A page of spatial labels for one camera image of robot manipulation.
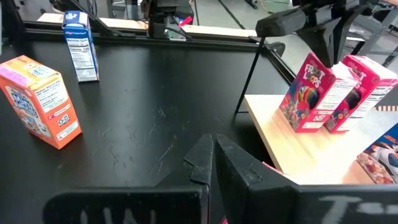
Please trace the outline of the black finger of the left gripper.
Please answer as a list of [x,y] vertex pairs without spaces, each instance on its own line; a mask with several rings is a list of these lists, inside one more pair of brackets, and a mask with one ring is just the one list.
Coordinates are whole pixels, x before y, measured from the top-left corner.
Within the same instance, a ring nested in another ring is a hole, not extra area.
[[258,37],[281,37],[295,32],[318,57],[321,63],[334,66],[333,29],[335,20],[318,22],[314,14],[306,15],[301,8],[280,11],[256,24]]
[[345,40],[353,21],[366,9],[366,6],[355,6],[347,11],[334,9],[333,17],[339,19],[333,30],[333,63],[337,64],[342,56]]

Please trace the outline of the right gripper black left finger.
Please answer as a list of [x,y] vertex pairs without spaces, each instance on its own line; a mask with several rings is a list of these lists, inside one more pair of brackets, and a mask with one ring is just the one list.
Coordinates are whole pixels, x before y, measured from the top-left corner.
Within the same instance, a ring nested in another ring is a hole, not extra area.
[[204,134],[153,187],[75,189],[52,197],[44,223],[208,223],[213,139]]

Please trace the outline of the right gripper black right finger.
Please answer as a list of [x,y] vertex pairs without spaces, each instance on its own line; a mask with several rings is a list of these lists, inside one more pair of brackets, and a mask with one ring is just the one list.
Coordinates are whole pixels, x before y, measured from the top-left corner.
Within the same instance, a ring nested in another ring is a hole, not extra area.
[[394,185],[299,185],[223,134],[215,161],[228,223],[397,223]]

